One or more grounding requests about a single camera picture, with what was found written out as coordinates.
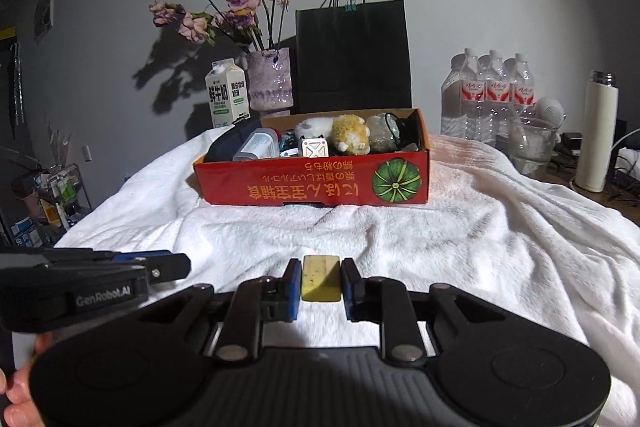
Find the vase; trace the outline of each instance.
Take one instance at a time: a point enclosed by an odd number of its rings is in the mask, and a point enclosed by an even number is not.
[[[247,56],[249,105],[264,116],[285,116],[293,106],[289,49],[252,52]]]

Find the screw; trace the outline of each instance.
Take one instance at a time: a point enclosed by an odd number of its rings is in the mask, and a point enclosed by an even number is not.
[[[218,358],[226,362],[239,362],[249,356],[249,352],[245,347],[238,344],[227,344],[222,346],[217,352]]]
[[[391,356],[398,362],[415,362],[424,353],[418,346],[399,344],[391,350]]]

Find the cream-colored cylinder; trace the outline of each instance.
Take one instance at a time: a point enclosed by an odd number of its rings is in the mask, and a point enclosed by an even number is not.
[[[582,145],[575,184],[590,192],[604,188],[618,113],[618,90],[589,82],[584,107]]]

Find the yellow block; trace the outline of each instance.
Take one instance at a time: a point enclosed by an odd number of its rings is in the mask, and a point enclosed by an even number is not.
[[[15,37],[15,28],[11,27],[0,30],[0,41],[10,39],[11,37]]]
[[[340,257],[337,255],[305,255],[302,267],[302,300],[338,302],[340,289]]]

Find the white round speaker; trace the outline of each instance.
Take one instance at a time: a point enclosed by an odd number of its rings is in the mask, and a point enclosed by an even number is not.
[[[536,102],[536,118],[548,121],[548,123],[561,126],[564,121],[564,109],[558,100],[549,97],[540,98]]]

